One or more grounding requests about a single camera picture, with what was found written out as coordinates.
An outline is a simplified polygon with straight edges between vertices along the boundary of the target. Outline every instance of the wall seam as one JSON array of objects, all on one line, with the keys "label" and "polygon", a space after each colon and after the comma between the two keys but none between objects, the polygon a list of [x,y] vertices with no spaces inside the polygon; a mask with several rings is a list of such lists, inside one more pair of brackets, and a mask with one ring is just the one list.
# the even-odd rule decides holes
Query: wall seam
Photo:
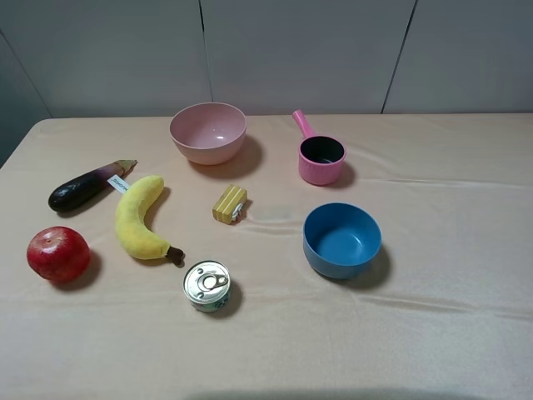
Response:
[{"label": "wall seam", "polygon": [[385,100],[383,101],[383,106],[381,107],[380,114],[383,114],[385,111],[386,101],[389,99],[389,94],[391,93],[392,83],[394,82],[396,70],[398,69],[398,64],[400,63],[401,54],[403,53],[403,47],[406,45],[407,35],[409,34],[409,30],[411,29],[411,23],[413,21],[413,17],[415,16],[415,10],[417,5],[418,0],[415,0],[415,4],[413,4],[413,9],[411,10],[411,15],[409,16],[409,22],[407,23],[406,32],[404,33],[403,40],[401,41],[400,51],[398,52],[396,64],[394,66],[394,69],[392,70],[391,81],[389,82],[389,87],[386,90]]},{"label": "wall seam", "polygon": [[211,95],[211,101],[214,102],[215,98],[213,97],[213,85],[211,82],[211,64],[209,63],[209,55],[207,53],[206,27],[203,21],[202,0],[198,0],[198,8],[200,9],[200,19],[202,20],[203,51],[206,54],[207,81],[209,82],[209,94]]},{"label": "wall seam", "polygon": [[18,57],[17,52],[15,52],[15,49],[13,48],[11,43],[7,40],[6,35],[3,34],[2,29],[0,29],[0,35],[2,35],[2,37],[6,41],[7,47],[9,48],[9,50],[11,50],[11,53],[15,57],[15,60],[17,60],[18,66],[20,67],[20,69],[22,70],[24,75],[26,76],[27,81],[32,86],[33,90],[35,91],[35,94],[37,95],[38,99],[41,101],[42,106],[44,107],[45,110],[47,110],[48,116],[50,118],[53,118],[53,115],[50,112],[50,109],[48,109],[48,105],[44,102],[44,99],[42,98],[41,93],[37,90],[37,87],[35,86],[35,83],[33,83],[32,77],[30,77],[30,75],[27,73],[27,70],[24,67],[24,65],[22,64],[22,62],[20,61],[20,58]]}]

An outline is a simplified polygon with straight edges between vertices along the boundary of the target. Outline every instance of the wall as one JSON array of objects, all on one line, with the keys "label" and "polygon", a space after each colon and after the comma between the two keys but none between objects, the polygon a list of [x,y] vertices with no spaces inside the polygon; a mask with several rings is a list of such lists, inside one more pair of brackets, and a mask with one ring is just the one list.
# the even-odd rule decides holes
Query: wall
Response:
[{"label": "wall", "polygon": [[0,163],[43,118],[533,110],[531,0],[0,0]]}]

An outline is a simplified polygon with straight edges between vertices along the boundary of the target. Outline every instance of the blue plastic bowl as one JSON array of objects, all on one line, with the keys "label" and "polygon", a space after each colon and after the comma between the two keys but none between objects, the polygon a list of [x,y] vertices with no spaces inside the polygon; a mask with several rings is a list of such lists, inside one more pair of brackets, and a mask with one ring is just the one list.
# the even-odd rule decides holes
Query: blue plastic bowl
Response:
[{"label": "blue plastic bowl", "polygon": [[368,212],[331,202],[315,208],[303,226],[303,251],[318,273],[349,279],[368,268],[381,247],[381,231]]}]

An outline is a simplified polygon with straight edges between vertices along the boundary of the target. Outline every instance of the banana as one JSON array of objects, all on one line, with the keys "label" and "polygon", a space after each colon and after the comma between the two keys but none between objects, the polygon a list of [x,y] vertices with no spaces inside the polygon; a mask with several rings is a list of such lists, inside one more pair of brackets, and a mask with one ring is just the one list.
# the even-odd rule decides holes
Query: banana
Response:
[{"label": "banana", "polygon": [[172,247],[144,225],[144,216],[163,187],[163,179],[158,175],[144,177],[133,183],[118,203],[115,233],[126,253],[134,258],[152,260],[166,257],[180,265],[183,251]]}]

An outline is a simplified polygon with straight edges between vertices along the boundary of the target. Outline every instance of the purple eggplant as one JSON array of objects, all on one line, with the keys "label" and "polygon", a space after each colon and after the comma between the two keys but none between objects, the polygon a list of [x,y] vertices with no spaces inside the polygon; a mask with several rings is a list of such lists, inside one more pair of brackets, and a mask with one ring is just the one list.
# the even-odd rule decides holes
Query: purple eggplant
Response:
[{"label": "purple eggplant", "polygon": [[110,185],[107,180],[113,175],[123,177],[133,166],[136,160],[118,160],[75,177],[72,181],[64,183],[52,192],[48,205],[53,211],[66,213],[80,207],[89,199],[99,194]]}]

